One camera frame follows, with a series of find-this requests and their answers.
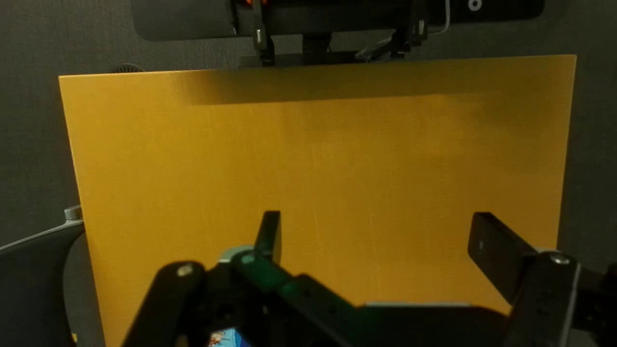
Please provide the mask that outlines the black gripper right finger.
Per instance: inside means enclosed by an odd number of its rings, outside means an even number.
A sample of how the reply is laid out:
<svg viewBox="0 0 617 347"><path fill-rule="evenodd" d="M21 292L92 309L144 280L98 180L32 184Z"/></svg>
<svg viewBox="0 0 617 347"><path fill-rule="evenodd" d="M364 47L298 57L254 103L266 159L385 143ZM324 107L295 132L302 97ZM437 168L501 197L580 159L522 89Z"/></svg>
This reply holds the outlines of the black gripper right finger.
<svg viewBox="0 0 617 347"><path fill-rule="evenodd" d="M536 251L489 213L472 217L466 253L509 311L414 307L406 347L568 347L570 332L617 347L615 267L593 273L561 251Z"/></svg>

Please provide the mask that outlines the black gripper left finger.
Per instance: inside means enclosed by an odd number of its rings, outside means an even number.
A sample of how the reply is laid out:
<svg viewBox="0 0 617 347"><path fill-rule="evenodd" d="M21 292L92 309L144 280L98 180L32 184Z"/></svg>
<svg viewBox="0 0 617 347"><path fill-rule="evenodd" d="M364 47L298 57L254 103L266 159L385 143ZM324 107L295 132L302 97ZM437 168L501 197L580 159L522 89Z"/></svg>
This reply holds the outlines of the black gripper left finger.
<svg viewBox="0 0 617 347"><path fill-rule="evenodd" d="M256 242L206 271L162 267L121 347L206 347L235 330L250 347L393 347L399 338L376 307L352 307L314 278L279 267L281 213L262 215Z"/></svg>

